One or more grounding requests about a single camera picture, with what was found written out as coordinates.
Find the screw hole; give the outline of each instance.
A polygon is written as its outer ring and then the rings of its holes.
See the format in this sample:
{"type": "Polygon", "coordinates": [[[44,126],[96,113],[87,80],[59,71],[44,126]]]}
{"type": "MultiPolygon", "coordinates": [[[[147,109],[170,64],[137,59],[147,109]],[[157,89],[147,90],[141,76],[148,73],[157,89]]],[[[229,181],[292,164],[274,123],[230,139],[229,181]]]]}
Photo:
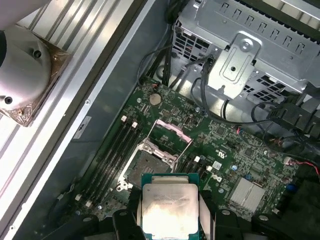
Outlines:
{"type": "Polygon", "coordinates": [[[11,104],[12,103],[12,97],[10,97],[10,96],[7,96],[5,99],[4,99],[4,102],[5,102],[5,104],[11,104]]]}
{"type": "Polygon", "coordinates": [[[33,56],[36,59],[39,59],[41,57],[42,53],[39,50],[34,51],[33,56]]]}

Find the metal bracket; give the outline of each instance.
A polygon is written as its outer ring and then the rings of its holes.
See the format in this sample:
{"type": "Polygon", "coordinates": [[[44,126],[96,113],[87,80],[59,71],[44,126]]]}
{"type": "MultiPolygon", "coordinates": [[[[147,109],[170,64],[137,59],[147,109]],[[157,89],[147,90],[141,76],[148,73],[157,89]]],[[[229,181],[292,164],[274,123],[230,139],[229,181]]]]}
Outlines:
{"type": "Polygon", "coordinates": [[[255,70],[252,61],[261,45],[256,40],[239,33],[230,49],[223,50],[209,73],[208,86],[234,99],[244,89],[255,70]]]}

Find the circuit board chip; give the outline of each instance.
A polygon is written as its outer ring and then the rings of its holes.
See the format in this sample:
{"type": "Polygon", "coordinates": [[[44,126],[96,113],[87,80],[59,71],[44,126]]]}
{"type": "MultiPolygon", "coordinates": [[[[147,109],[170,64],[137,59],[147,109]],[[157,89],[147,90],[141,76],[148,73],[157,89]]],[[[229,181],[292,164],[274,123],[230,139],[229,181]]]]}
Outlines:
{"type": "Polygon", "coordinates": [[[254,151],[249,147],[244,151],[244,155],[247,157],[251,157],[252,154],[254,154],[254,151]]]}
{"type": "Polygon", "coordinates": [[[230,200],[254,213],[266,191],[243,177],[234,187],[230,200]]]}
{"type": "Polygon", "coordinates": [[[219,127],[217,128],[217,130],[216,130],[216,134],[222,136],[222,135],[225,133],[225,131],[226,131],[226,130],[225,130],[224,127],[219,126],[219,127]]]}
{"type": "Polygon", "coordinates": [[[162,174],[169,173],[170,166],[160,159],[152,156],[146,151],[142,151],[138,160],[128,175],[131,184],[141,188],[141,175],[142,174],[162,174]]]}

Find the capacitor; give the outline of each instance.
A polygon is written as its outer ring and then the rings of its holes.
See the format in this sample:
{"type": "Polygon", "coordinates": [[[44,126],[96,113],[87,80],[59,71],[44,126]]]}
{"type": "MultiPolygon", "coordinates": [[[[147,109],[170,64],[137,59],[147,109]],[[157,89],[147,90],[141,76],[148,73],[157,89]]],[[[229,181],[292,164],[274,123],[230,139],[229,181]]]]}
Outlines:
{"type": "Polygon", "coordinates": [[[294,193],[297,192],[297,190],[298,190],[297,186],[294,185],[294,184],[292,184],[292,183],[288,184],[285,188],[286,188],[288,191],[294,192],[294,193]]]}

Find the screw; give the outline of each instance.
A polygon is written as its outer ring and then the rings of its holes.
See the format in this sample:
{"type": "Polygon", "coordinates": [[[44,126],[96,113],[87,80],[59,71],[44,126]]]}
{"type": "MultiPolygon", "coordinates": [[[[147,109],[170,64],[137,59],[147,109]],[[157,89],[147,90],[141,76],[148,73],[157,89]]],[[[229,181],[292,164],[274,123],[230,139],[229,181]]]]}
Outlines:
{"type": "Polygon", "coordinates": [[[249,47],[249,43],[247,43],[247,42],[245,42],[244,45],[242,46],[242,48],[245,50],[248,49],[248,47],[249,47]]]}
{"type": "Polygon", "coordinates": [[[176,26],[174,30],[177,34],[182,34],[182,29],[180,27],[176,26]]]}
{"type": "Polygon", "coordinates": [[[269,218],[268,218],[267,216],[264,216],[264,215],[260,215],[260,216],[259,216],[259,219],[260,219],[261,221],[268,221],[268,220],[269,220],[269,218]]]}
{"type": "Polygon", "coordinates": [[[6,98],[4,98],[4,103],[5,104],[12,104],[12,97],[10,97],[10,96],[7,96],[6,98]]]}
{"type": "Polygon", "coordinates": [[[221,213],[223,215],[230,215],[230,212],[228,210],[222,210],[221,213]]]}

